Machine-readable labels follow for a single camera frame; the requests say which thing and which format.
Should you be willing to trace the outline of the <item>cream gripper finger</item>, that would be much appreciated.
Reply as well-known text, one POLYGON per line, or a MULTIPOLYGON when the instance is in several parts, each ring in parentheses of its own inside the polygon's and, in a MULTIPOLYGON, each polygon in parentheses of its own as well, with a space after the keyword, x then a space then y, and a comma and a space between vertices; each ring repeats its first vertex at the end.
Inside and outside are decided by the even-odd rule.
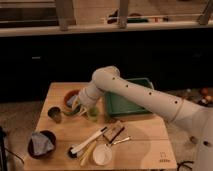
POLYGON ((78 105, 79 105, 78 96, 76 96, 72 103, 72 111, 74 111, 78 105))
POLYGON ((85 113, 87 113, 87 108, 83 106, 83 107, 81 107, 81 109, 80 109, 79 116, 82 116, 82 115, 84 115, 85 113))

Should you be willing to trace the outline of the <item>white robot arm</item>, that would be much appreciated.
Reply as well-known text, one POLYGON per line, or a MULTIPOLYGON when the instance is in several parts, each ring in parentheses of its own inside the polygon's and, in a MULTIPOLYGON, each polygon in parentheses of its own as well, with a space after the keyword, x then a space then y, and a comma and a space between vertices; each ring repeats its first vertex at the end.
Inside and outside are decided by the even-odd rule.
POLYGON ((83 108, 93 107, 105 92, 118 94, 172 122, 198 139, 193 171, 213 171, 213 108, 128 82, 115 66, 95 70, 77 95, 83 108))

